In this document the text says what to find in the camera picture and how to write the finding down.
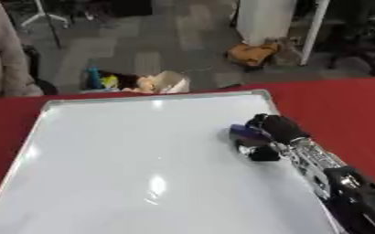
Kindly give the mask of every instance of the desk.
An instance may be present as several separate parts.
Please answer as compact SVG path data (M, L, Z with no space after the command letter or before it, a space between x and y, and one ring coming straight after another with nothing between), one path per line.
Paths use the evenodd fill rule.
M375 79L268 83L279 111L299 122L327 150L375 179ZM42 105L53 99L131 97L134 93L0 99L0 183Z

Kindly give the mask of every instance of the white cabinet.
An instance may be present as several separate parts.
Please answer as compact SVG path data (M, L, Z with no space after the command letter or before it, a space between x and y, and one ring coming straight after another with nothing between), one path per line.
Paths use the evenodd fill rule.
M296 0L241 0L237 29L249 46L260 46L268 37L285 37Z

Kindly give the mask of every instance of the black glove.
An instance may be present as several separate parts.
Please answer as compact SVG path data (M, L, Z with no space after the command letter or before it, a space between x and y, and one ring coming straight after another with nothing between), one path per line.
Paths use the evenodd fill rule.
M278 143L289 144L294 139L309 137L297 123L280 115L256 114L247 127L265 130Z

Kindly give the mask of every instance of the yellow object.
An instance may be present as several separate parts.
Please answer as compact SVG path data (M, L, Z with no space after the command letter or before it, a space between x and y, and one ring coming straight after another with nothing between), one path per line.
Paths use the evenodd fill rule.
M102 85L105 89L118 88L118 78L116 76L109 76L102 78Z

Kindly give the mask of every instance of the sleeve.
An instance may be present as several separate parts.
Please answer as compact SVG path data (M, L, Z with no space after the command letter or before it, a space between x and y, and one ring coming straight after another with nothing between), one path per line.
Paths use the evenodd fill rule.
M0 3L0 58L5 96L39 96L41 89L30 77L27 58L7 13Z

